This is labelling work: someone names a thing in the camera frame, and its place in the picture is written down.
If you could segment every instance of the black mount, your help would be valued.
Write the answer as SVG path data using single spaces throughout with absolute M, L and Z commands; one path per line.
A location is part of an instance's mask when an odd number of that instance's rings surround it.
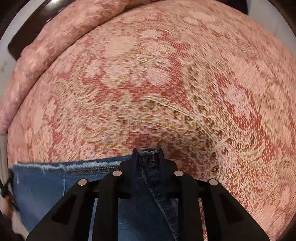
M 109 173 L 101 180 L 74 184 L 31 231 L 27 241 L 87 241 L 95 198 L 98 203 L 92 240 L 118 241 L 118 198 L 131 198 L 136 156 L 134 149 L 132 158 L 120 163 L 120 176 Z M 182 176 L 176 176 L 176 164 L 166 160 L 161 149 L 159 162 L 168 198 L 178 199 L 179 241 L 203 241 L 199 198 L 208 241 L 269 241 L 256 221 L 216 179 L 199 181 L 182 172 Z

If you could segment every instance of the denim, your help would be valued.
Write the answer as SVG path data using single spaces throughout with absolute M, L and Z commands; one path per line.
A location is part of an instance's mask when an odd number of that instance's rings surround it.
M 132 198 L 118 200 L 118 240 L 177 240 L 178 203 L 167 199 L 161 179 L 157 150 L 139 151 L 132 173 Z M 65 163 L 17 163 L 14 172 L 13 194 L 20 216 L 30 232 L 54 204 L 78 180 L 102 179 L 118 169 L 121 156 L 91 161 Z

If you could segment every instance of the floral pattern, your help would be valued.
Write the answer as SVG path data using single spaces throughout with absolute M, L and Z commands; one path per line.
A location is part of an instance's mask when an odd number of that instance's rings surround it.
M 10 166 L 162 147 L 195 178 L 217 178 L 276 240 L 296 212 L 296 59 L 216 1 L 160 1 L 118 16 L 129 3 L 112 2 L 119 10 L 97 4 L 105 17 L 92 22 L 76 1 L 64 10 L 71 22 L 61 12 L 24 50 L 0 115 L 5 132 L 18 96 Z

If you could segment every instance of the white wall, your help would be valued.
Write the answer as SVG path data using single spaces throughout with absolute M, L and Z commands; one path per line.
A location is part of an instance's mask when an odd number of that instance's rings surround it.
M 260 23 L 296 56 L 296 37 L 284 17 L 268 0 L 247 0 L 249 16 Z

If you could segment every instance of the jeans seam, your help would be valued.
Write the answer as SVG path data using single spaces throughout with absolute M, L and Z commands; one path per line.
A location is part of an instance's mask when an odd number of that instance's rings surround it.
M 13 167 L 14 170 L 17 169 L 24 169 L 26 167 Z M 39 168 L 26 168 L 28 170 L 33 170 L 33 171 L 37 171 L 37 172 L 42 172 L 44 174 L 46 173 L 53 173 L 53 174 L 60 174 L 60 175 L 97 175 L 97 174 L 108 174 L 110 172 L 112 172 L 114 169 L 119 168 L 119 165 L 115 165 L 115 166 L 110 166 L 110 167 L 106 167 L 104 169 L 98 169 L 98 168 L 93 168 L 93 169 L 76 169 L 76 170 L 71 170 L 71 171 L 64 171 L 62 169 L 57 169 L 57 170 L 46 170 L 43 171 Z
M 64 178 L 63 178 L 63 186 L 64 186 L 64 190 L 63 190 L 63 196 L 64 196 L 66 191 L 66 175 L 64 175 Z
M 147 179 L 147 175 L 148 175 L 148 174 L 147 174 L 146 168 L 145 168 L 144 166 L 143 166 L 143 171 L 142 171 L 141 174 L 142 174 L 142 177 L 144 178 L 144 182 L 148 185 L 148 189 L 149 189 L 150 193 L 152 194 L 152 196 L 154 197 L 154 200 L 156 201 L 156 203 L 159 204 L 159 208 L 160 208 L 160 210 L 161 210 L 162 213 L 165 215 L 165 218 L 166 218 L 166 220 L 167 220 L 168 223 L 169 223 L 169 227 L 170 227 L 171 231 L 173 232 L 174 240 L 177 241 L 177 240 L 178 240 L 178 239 L 177 239 L 177 234 L 176 234 L 176 231 L 175 231 L 174 226 L 173 226 L 173 224 L 172 224 L 172 221 L 171 221 L 171 219 L 170 219 L 170 217 L 169 217 L 169 215 L 168 215 L 168 212 L 167 212 L 165 206 L 163 205 L 162 201 L 158 198 L 158 196 L 157 196 L 155 190 L 154 190 L 153 187 L 149 184 L 148 179 Z

